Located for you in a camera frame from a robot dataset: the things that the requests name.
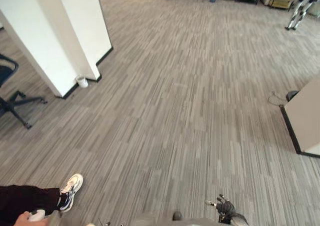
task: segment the white column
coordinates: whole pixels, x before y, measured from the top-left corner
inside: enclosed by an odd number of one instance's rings
[[[0,0],[0,21],[59,97],[79,75],[98,79],[96,62],[112,47],[98,0]]]
[[[91,67],[112,48],[99,0],[61,0]]]

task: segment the cable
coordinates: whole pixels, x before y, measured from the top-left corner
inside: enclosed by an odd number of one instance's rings
[[[277,97],[278,99],[282,100],[282,101],[287,101],[285,98],[282,98],[282,97],[276,95],[276,92],[275,92],[275,91],[272,91],[272,94],[273,94],[275,97]]]
[[[282,103],[276,104],[276,103],[274,103],[274,102],[271,102],[271,101],[270,101],[270,98],[271,98],[271,97],[276,97],[276,98],[279,99],[279,100],[287,101],[286,99],[281,98],[280,96],[278,96],[275,91],[272,91],[272,95],[270,95],[267,100],[268,100],[269,104],[272,104],[272,105],[274,105],[274,106],[280,107],[280,105],[282,105]]]

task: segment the black office chair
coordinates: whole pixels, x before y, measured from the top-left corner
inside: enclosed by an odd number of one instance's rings
[[[8,66],[0,65],[0,88],[18,69],[19,65],[16,61],[0,54],[0,60],[7,61],[14,65],[14,69],[11,69]],[[23,100],[17,100],[17,96],[20,96]],[[26,98],[26,95],[20,91],[16,91],[8,101],[5,101],[2,97],[0,97],[0,117],[4,115],[6,112],[10,111],[23,125],[30,129],[32,125],[22,119],[20,115],[15,111],[16,106],[24,105],[33,101],[39,100],[41,103],[46,104],[47,101],[43,97],[32,97]]]

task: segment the wall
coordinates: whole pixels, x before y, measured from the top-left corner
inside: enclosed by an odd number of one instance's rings
[[[99,0],[0,0],[0,20],[56,96],[96,66],[111,48]]]
[[[89,64],[95,66],[112,47],[99,0],[61,1]]]
[[[77,73],[37,0],[0,0],[0,21],[56,96],[72,88]]]
[[[320,76],[285,105],[301,151],[320,155]]]
[[[76,74],[96,80],[100,73],[95,65],[90,67],[62,1],[38,0],[38,2]]]

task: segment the black baseboard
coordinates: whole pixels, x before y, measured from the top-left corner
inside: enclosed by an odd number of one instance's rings
[[[70,90],[68,92],[66,92],[66,94],[63,97],[61,97],[61,96],[55,96],[55,97],[58,99],[66,100],[76,90],[76,88],[78,88],[78,86],[79,86],[79,84],[76,83],[72,88],[70,88]]]
[[[296,137],[295,131],[292,128],[292,125],[290,123],[290,119],[289,119],[289,117],[287,115],[286,109],[282,104],[279,107],[280,107],[283,119],[285,121],[286,128],[289,131],[289,135],[291,137],[291,140],[292,140],[292,143],[293,143],[293,146],[294,146],[294,149],[295,149],[296,153],[298,155],[305,155],[305,156],[320,158],[320,155],[301,151],[300,144],[299,144],[298,139]]]
[[[89,78],[87,78],[86,80],[98,83],[101,79],[102,79],[102,76],[100,74],[100,76],[97,79],[89,79]]]
[[[112,50],[114,50],[114,47],[113,47],[113,46],[111,46],[111,48],[109,49],[109,51],[106,52],[106,53],[102,56],[102,58],[100,58],[100,59],[98,60],[98,62],[96,62],[95,65],[98,66],[99,64],[101,64],[101,62],[111,53]]]
[[[100,76],[97,79],[87,78],[86,80],[98,83],[101,79],[102,79],[102,76],[100,74]],[[70,90],[63,97],[61,97],[61,96],[55,96],[55,97],[58,99],[66,100],[76,90],[76,88],[78,88],[78,86],[79,86],[79,84],[76,83],[72,88],[70,88]]]

